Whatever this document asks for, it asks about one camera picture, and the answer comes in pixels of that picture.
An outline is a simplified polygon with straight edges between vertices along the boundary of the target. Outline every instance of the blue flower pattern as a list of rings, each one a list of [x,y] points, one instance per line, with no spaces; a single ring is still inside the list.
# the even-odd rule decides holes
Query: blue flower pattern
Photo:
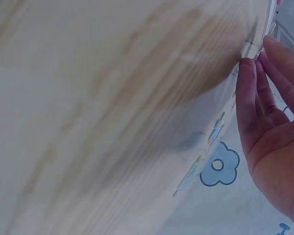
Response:
[[[208,187],[219,183],[231,185],[236,180],[239,164],[239,155],[221,142],[200,174],[200,180]]]
[[[285,233],[286,233],[288,230],[290,230],[290,227],[289,227],[288,225],[286,225],[286,224],[281,223],[279,226],[280,226],[280,228],[282,228],[282,232],[280,232],[280,233],[277,234],[277,235],[285,235]]]

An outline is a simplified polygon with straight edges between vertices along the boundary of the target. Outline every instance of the finger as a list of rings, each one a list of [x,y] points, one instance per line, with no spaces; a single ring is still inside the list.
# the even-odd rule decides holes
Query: finger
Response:
[[[264,38],[264,48],[271,63],[294,85],[294,53],[269,35]]]
[[[258,93],[256,92],[256,100],[255,100],[255,106],[256,106],[256,114],[260,122],[260,128],[262,129],[263,132],[266,132],[270,129],[273,128],[272,123],[270,120],[264,115],[262,109],[261,109],[261,104],[260,104],[260,99],[258,96]]]
[[[269,118],[273,126],[279,126],[289,122],[290,120],[286,114],[277,108],[265,71],[258,60],[256,61],[256,69],[257,93],[263,113]]]
[[[258,60],[260,61],[265,73],[278,89],[282,99],[294,114],[294,86],[273,66],[267,58],[266,53],[260,53]]]
[[[236,115],[246,157],[264,133],[257,117],[255,98],[256,66],[252,59],[244,58],[240,63],[236,85]]]

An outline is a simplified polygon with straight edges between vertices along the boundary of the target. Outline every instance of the wooden board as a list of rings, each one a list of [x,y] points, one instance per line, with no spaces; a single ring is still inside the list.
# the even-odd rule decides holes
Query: wooden board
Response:
[[[155,234],[270,6],[0,0],[0,235]]]

